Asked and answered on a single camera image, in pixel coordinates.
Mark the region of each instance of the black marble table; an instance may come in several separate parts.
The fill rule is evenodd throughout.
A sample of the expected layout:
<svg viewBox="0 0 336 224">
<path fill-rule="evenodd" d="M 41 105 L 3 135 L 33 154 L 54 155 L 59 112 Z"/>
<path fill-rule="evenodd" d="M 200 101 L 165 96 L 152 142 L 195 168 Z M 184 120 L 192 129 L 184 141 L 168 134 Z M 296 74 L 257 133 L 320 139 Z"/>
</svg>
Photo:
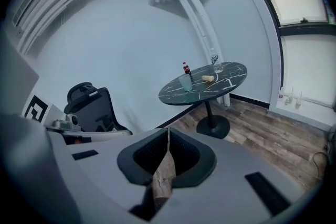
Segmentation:
<svg viewBox="0 0 336 224">
<path fill-rule="evenodd" d="M 219 115 L 213 115 L 209 101 L 221 97 L 236 89 L 247 76 L 247 69 L 237 62 L 223 62 L 223 72 L 215 73 L 213 65 L 191 70 L 193 89 L 189 92 L 183 90 L 178 77 L 166 86 L 160 93 L 161 102 L 169 105 L 191 105 L 205 102 L 208 116 L 197 125 L 197 132 L 223 139 L 230 131 L 229 121 Z M 202 76 L 214 76 L 212 82 L 203 81 Z"/>
</svg>

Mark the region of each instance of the marble pattern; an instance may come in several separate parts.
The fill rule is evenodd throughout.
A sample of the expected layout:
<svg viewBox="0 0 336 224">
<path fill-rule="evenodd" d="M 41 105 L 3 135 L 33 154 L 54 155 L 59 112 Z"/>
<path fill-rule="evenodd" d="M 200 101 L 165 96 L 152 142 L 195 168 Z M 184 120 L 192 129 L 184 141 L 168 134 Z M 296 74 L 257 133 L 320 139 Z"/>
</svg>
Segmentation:
<svg viewBox="0 0 336 224">
<path fill-rule="evenodd" d="M 190 105 L 215 99 L 236 89 L 246 78 L 247 69 L 237 62 L 223 62 L 223 72 L 215 73 L 213 65 L 191 70 L 193 89 L 185 92 L 178 77 L 166 86 L 160 93 L 161 102 L 169 105 Z M 203 81 L 202 76 L 214 76 L 213 82 Z"/>
</svg>

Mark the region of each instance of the table base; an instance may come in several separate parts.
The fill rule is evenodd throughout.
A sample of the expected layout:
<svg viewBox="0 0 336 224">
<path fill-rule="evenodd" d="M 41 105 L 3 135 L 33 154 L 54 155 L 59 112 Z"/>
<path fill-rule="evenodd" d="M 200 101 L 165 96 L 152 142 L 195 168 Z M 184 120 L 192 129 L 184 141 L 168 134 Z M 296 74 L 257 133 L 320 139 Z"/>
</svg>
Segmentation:
<svg viewBox="0 0 336 224">
<path fill-rule="evenodd" d="M 229 121 L 219 115 L 212 115 L 213 120 L 216 122 L 216 127 L 210 128 L 208 126 L 208 117 L 201 119 L 196 127 L 197 133 L 205 134 L 215 138 L 223 139 L 230 131 Z"/>
</svg>

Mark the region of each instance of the baseboard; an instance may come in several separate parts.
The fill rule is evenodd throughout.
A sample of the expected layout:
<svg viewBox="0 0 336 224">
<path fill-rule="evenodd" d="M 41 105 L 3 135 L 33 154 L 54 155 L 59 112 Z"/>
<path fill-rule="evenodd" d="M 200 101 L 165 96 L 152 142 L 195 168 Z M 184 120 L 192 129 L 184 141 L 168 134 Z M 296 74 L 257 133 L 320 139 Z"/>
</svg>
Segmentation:
<svg viewBox="0 0 336 224">
<path fill-rule="evenodd" d="M 265 102 L 262 102 L 262 101 L 254 100 L 254 99 L 247 98 L 247 97 L 242 97 L 242 96 L 235 95 L 235 94 L 232 94 L 232 93 L 230 93 L 230 97 L 233 98 L 233 99 L 241 100 L 241 101 L 244 101 L 244 102 L 247 102 L 247 103 L 250 103 L 250 104 L 255 104 L 255 105 L 261 106 L 263 108 L 269 109 L 269 104 L 265 103 Z"/>
<path fill-rule="evenodd" d="M 198 107 L 200 104 L 193 104 L 191 107 L 187 108 L 186 110 L 182 111 L 180 114 L 176 115 L 175 117 L 171 118 L 170 120 L 162 123 L 156 128 L 164 128 L 167 127 L 169 124 L 173 123 L 174 121 L 177 121 L 179 118 L 183 117 L 185 114 L 188 114 L 190 111 L 192 111 L 194 108 Z"/>
</svg>

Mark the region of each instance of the air vent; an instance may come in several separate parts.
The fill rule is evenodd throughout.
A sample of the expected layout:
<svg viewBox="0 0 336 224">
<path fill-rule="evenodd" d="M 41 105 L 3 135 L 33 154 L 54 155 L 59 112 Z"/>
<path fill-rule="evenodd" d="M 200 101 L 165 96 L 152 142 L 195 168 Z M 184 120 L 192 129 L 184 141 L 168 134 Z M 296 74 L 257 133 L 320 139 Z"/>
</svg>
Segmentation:
<svg viewBox="0 0 336 224">
<path fill-rule="evenodd" d="M 27 9 L 27 7 L 29 6 L 31 2 L 32 0 L 23 0 L 22 4 L 20 5 L 19 9 L 17 10 L 17 12 L 15 13 L 12 19 L 12 22 L 15 27 L 18 25 L 23 13 L 25 12 L 25 10 Z"/>
</svg>

